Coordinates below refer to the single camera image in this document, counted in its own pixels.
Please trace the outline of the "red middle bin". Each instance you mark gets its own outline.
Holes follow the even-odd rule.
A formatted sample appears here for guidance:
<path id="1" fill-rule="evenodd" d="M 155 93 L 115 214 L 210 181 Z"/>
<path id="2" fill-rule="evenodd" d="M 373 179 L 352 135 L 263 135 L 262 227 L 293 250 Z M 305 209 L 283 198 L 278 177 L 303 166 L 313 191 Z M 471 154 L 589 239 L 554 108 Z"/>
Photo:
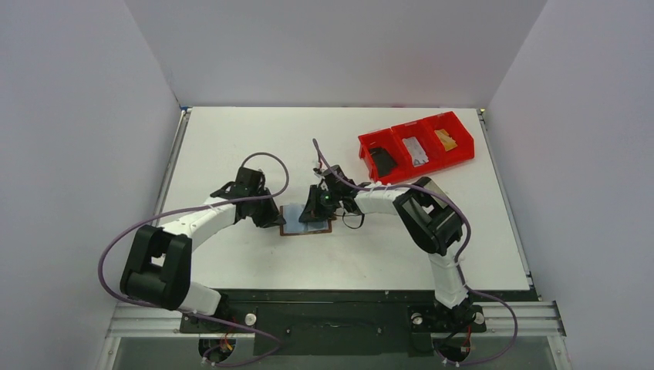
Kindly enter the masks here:
<path id="1" fill-rule="evenodd" d="M 444 149 L 434 131 L 420 121 L 391 127 L 410 157 L 410 169 L 421 173 L 434 172 L 442 164 Z"/>

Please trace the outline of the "red left bin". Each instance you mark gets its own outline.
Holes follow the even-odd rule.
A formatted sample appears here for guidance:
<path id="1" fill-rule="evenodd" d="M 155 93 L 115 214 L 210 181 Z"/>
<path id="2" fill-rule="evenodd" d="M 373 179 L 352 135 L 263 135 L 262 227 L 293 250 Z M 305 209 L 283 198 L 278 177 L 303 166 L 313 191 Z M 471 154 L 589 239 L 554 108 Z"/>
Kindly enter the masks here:
<path id="1" fill-rule="evenodd" d="M 395 184 L 412 177 L 410 156 L 390 128 L 359 135 L 358 141 L 359 158 L 365 163 L 373 182 Z"/>

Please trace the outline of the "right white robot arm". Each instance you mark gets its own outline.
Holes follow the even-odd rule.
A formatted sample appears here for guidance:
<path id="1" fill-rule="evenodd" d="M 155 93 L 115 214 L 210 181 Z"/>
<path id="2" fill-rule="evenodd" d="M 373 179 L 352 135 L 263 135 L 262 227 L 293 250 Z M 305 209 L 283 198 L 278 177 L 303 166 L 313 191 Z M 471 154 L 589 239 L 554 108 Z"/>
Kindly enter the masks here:
<path id="1" fill-rule="evenodd" d="M 429 256 L 434 297 L 439 303 L 434 310 L 437 323 L 445 329 L 461 324 L 466 317 L 462 304 L 468 299 L 468 290 L 457 270 L 456 256 L 463 246 L 464 218 L 442 190 L 429 177 L 411 184 L 357 184 L 338 165 L 313 172 L 320 182 L 309 187 L 298 221 L 327 221 L 338 209 L 360 217 L 398 216 L 413 242 Z"/>

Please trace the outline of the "red bin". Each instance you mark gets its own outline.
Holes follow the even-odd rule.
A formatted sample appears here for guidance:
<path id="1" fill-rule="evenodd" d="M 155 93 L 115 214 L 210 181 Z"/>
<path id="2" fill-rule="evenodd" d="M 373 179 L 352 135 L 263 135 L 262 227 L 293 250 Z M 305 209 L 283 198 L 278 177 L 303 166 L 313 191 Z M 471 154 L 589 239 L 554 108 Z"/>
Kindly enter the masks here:
<path id="1" fill-rule="evenodd" d="M 410 156 L 390 128 L 359 135 L 358 141 L 359 158 L 365 163 L 373 182 L 395 184 L 412 177 Z"/>
<path id="2" fill-rule="evenodd" d="M 474 138 L 453 111 L 428 116 L 423 119 L 423 123 L 435 138 L 437 170 L 461 164 L 475 157 Z"/>
<path id="3" fill-rule="evenodd" d="M 410 157 L 410 169 L 421 173 L 434 172 L 442 164 L 444 149 L 434 131 L 420 121 L 391 127 Z"/>

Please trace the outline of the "red right bin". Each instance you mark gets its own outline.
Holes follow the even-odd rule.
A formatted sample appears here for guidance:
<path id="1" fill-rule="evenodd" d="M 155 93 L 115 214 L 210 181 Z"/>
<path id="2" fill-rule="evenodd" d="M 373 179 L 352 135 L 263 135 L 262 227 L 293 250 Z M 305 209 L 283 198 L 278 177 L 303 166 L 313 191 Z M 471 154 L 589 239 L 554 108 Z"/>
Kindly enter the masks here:
<path id="1" fill-rule="evenodd" d="M 423 123 L 435 138 L 437 170 L 461 164 L 475 157 L 474 138 L 453 111 L 428 116 L 423 119 Z"/>

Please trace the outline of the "gold card in bin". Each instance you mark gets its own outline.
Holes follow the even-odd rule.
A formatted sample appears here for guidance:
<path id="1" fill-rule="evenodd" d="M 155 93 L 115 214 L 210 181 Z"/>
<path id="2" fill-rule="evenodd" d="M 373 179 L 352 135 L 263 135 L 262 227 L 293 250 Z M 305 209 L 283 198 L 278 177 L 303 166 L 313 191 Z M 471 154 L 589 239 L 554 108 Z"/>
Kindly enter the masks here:
<path id="1" fill-rule="evenodd" d="M 435 134 L 446 152 L 457 148 L 456 140 L 445 129 L 436 129 Z"/>

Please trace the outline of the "brown leather card holder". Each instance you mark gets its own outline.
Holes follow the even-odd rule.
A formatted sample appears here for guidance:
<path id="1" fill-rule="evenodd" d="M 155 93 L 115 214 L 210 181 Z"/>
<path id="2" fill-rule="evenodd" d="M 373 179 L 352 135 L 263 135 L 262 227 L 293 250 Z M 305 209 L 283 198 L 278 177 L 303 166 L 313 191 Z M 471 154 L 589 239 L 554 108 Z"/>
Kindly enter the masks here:
<path id="1" fill-rule="evenodd" d="M 282 237 L 329 234 L 332 232 L 332 222 L 330 220 L 301 222 L 299 218 L 304 207 L 305 205 L 301 203 L 280 206 L 280 213 L 285 220 L 285 224 L 279 227 L 279 233 Z"/>

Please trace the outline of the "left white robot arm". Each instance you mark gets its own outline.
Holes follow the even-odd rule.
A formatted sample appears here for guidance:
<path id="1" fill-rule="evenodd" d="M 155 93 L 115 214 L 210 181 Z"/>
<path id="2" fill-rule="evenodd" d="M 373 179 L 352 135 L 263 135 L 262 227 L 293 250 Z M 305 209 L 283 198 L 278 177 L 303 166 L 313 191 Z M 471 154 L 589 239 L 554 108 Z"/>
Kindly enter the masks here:
<path id="1" fill-rule="evenodd" d="M 120 291 L 167 310 L 196 312 L 210 331 L 225 329 L 230 321 L 228 298 L 191 280 L 192 254 L 218 231 L 245 218 L 259 228 L 285 224 L 264 173 L 242 166 L 235 180 L 211 193 L 202 209 L 159 227 L 137 229 Z"/>

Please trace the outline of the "aluminium rail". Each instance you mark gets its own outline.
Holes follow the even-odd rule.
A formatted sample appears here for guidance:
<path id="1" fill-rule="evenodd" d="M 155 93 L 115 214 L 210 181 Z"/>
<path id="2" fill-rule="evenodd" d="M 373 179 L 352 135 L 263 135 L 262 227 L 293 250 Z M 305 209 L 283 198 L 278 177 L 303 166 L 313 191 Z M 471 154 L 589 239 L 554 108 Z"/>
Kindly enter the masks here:
<path id="1" fill-rule="evenodd" d="M 509 337 L 513 320 L 509 311 L 496 302 L 481 302 L 487 331 L 484 336 Z M 564 326 L 556 304 L 552 302 L 513 302 L 520 336 L 562 336 Z M 113 312 L 107 338 L 216 338 L 218 333 L 186 333 L 181 331 L 180 312 L 118 304 Z"/>

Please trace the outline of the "black VIP card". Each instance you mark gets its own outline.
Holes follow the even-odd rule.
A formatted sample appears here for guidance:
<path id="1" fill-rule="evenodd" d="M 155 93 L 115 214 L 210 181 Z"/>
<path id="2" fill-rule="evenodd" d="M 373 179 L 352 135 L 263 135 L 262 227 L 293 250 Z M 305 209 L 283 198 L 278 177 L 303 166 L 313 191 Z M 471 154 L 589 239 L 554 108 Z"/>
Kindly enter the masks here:
<path id="1" fill-rule="evenodd" d="M 386 177 L 397 168 L 397 162 L 385 148 L 373 147 L 369 149 L 369 153 L 378 177 Z"/>

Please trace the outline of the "silver card in bin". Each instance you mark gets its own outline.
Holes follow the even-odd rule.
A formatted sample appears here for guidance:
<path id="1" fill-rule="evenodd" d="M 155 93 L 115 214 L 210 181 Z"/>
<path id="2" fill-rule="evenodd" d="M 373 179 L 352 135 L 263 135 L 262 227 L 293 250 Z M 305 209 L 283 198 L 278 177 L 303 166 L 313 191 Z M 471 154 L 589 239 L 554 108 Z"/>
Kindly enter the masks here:
<path id="1" fill-rule="evenodd" d="M 403 138 L 402 142 L 411 157 L 411 162 L 414 167 L 419 167 L 429 162 L 429 158 L 424 148 L 415 136 Z"/>

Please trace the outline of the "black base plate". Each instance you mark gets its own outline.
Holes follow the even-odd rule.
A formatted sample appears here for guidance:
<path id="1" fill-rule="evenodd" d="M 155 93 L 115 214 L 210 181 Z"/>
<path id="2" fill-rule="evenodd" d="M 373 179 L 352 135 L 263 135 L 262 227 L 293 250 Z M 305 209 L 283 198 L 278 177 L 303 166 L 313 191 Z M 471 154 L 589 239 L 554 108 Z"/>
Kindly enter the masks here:
<path id="1" fill-rule="evenodd" d="M 535 302 L 535 290 L 486 291 L 463 308 L 451 311 L 432 291 L 243 290 L 226 292 L 220 322 L 192 318 L 174 320 L 174 332 L 200 335 L 200 353 L 213 348 L 210 359 L 222 362 L 236 350 L 236 336 L 254 342 L 256 356 L 435 354 L 464 358 L 468 335 L 488 333 L 489 303 L 501 313 L 519 302 Z"/>

